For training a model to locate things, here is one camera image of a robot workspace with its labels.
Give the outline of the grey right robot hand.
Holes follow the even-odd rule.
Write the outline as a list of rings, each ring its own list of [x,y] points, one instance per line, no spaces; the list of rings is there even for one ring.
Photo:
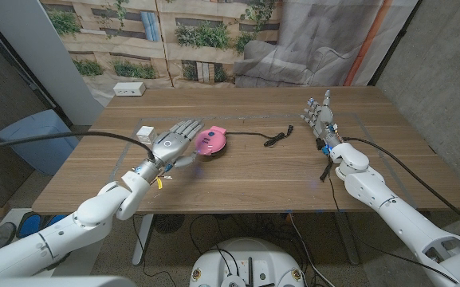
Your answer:
[[[342,143],[342,139],[336,134],[332,109],[330,108],[331,91],[328,89],[324,94],[322,104],[313,98],[307,101],[308,107],[301,114],[308,126],[313,130],[313,135],[324,143],[324,147],[332,149]]]

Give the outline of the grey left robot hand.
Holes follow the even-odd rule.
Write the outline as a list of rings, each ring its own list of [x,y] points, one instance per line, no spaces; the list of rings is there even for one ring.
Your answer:
[[[177,123],[168,131],[160,134],[152,145],[154,162],[157,167],[187,167],[196,158],[197,152],[183,156],[191,141],[202,130],[204,123],[201,120],[185,120]]]

